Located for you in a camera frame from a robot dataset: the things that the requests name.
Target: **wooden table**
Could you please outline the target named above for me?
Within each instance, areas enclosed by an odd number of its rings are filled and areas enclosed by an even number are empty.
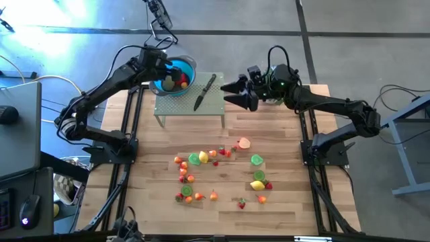
[[[326,85],[311,85],[311,90],[329,95]],[[103,129],[119,129],[126,96],[127,92],[123,91],[109,99]],[[283,105],[271,106],[260,102],[258,111],[250,112],[226,102],[225,129],[220,128],[219,117],[207,116],[171,117],[169,125],[161,128],[153,117],[154,102],[155,96],[146,91],[137,133],[138,158],[132,166],[125,202],[126,206],[135,209],[142,233],[317,234],[308,171],[302,165],[299,147],[302,138],[300,123],[292,110]],[[320,132],[337,128],[332,114],[316,111],[316,119]],[[175,156],[185,158],[190,153],[219,146],[230,148],[243,136],[251,141],[249,150],[238,151],[230,159],[221,160],[218,167],[202,164],[190,165],[188,169],[188,173],[196,177],[191,185],[193,190],[207,197],[215,190],[219,195],[217,202],[209,199],[191,204],[175,201],[174,197],[182,186],[178,182],[177,164],[173,162]],[[260,167],[250,164],[253,154],[264,158]],[[249,183],[253,181],[252,174],[256,169],[262,169],[266,178],[272,181],[272,191],[252,190]],[[77,229],[87,225],[105,202],[111,172],[112,165],[108,164],[91,172]],[[327,167],[327,174],[334,204],[351,226],[360,230],[348,177],[338,167]],[[267,196],[267,204],[259,204],[255,194]],[[247,200],[243,210],[237,206],[240,198]],[[111,224],[116,204],[112,208]],[[321,210],[326,227],[329,227],[327,210],[324,206]]]

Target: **blue bowl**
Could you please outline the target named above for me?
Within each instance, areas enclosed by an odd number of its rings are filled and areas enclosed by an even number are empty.
[[[169,61],[172,62],[173,65],[167,65],[168,69],[172,67],[177,67],[181,69],[182,73],[186,74],[189,79],[188,87],[179,91],[165,91],[162,86],[162,82],[164,80],[151,81],[149,83],[149,89],[155,94],[159,96],[171,95],[173,97],[177,97],[185,94],[189,87],[194,83],[194,79],[196,78],[196,61],[190,56],[178,56],[168,58]]]

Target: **knife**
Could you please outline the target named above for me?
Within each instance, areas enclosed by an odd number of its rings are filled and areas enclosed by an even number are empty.
[[[206,87],[205,87],[205,88],[203,88],[202,93],[197,97],[196,103],[194,104],[194,111],[196,111],[196,110],[199,108],[200,104],[201,104],[201,103],[202,103],[202,101],[203,101],[203,97],[206,95],[206,92],[208,92],[208,90],[209,90],[210,86],[211,86],[211,85],[213,84],[213,82],[215,81],[215,78],[216,78],[216,75],[215,75],[215,74],[212,74],[212,77],[210,78],[210,80],[209,80],[208,84],[206,85]]]

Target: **gray floor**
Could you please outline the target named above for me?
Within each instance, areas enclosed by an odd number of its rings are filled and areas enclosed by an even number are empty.
[[[142,44],[147,35],[134,34],[46,34],[29,25],[77,28],[146,29],[144,3],[123,1],[4,1],[3,19],[17,30],[0,32],[0,54],[22,70],[41,75],[62,75],[87,90],[98,84],[110,66],[117,49],[125,44]],[[430,3],[426,0],[302,0],[308,31],[313,32],[430,32]],[[165,0],[176,30],[258,30],[300,31],[295,0],[198,1]],[[246,68],[267,64],[267,50],[284,46],[292,66],[300,70],[304,83],[310,83],[301,36],[179,35],[180,43],[169,55],[188,54],[198,62],[198,71],[224,72],[234,81]],[[430,41],[428,38],[310,38],[318,83],[328,84],[332,96],[365,99],[378,96],[385,84],[429,89]],[[137,50],[124,51],[121,65]],[[272,63],[284,57],[275,52]],[[0,69],[12,70],[0,61]],[[1,79],[2,85],[18,80]],[[77,92],[67,83],[43,81],[43,97],[66,104]],[[401,108],[411,101],[407,93],[390,93],[387,102]],[[391,111],[377,105],[382,117]],[[43,110],[53,119],[54,112]],[[102,119],[103,110],[94,113]],[[338,125],[347,120],[338,118]],[[94,119],[90,123],[99,126]],[[383,132],[390,138],[389,132]],[[422,136],[428,142],[428,136]],[[355,138],[348,151],[354,180],[355,201],[364,232],[408,239],[430,240],[430,193],[395,198],[391,189],[407,185],[406,175],[395,147],[376,138]],[[81,147],[58,140],[52,124],[42,125],[42,150],[57,157],[85,155]],[[420,164],[429,171],[430,164]],[[69,229],[71,219],[56,224],[56,232]]]

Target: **keyboard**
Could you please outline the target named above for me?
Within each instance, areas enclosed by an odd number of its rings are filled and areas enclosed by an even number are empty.
[[[12,225],[11,217],[12,189],[0,190],[0,231],[10,229]]]

